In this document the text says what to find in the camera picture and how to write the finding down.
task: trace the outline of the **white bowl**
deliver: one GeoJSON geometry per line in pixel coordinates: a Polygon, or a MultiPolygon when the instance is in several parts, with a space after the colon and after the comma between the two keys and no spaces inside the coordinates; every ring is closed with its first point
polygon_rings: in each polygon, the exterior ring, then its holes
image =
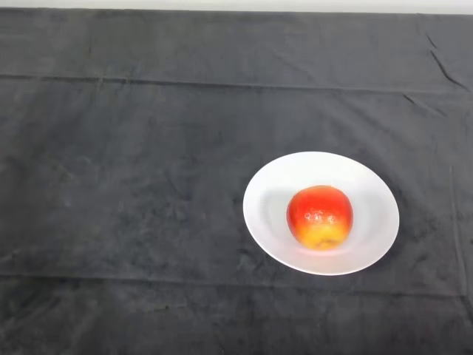
{"type": "Polygon", "coordinates": [[[326,152],[301,152],[263,166],[243,197],[245,222],[255,241],[279,262],[310,274],[342,275],[362,270],[391,248],[399,228],[394,196],[373,171],[326,152]],[[287,225],[287,205],[298,191],[330,185],[348,196],[353,227],[347,240],[329,251],[305,248],[287,225]]]}

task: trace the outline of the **apple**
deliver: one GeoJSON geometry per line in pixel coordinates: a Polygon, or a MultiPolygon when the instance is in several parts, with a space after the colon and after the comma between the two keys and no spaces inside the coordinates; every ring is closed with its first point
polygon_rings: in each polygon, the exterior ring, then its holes
{"type": "Polygon", "coordinates": [[[342,191],[332,186],[312,186],[290,200],[287,223],[303,246],[333,249],[348,238],[353,223],[352,206],[342,191]]]}

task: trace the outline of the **white wall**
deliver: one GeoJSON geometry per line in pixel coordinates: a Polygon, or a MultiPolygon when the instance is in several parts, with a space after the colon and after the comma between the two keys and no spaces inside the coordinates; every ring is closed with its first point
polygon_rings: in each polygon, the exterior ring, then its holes
{"type": "Polygon", "coordinates": [[[473,14],[473,0],[0,0],[0,7],[473,14]]]}

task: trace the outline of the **red apple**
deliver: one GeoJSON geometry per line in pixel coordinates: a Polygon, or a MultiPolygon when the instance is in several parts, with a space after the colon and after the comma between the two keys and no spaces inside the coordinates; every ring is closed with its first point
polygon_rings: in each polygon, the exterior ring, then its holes
{"type": "Polygon", "coordinates": [[[315,250],[342,244],[353,223],[348,197],[332,186],[313,186],[295,194],[287,207],[287,223],[294,237],[315,250]]]}

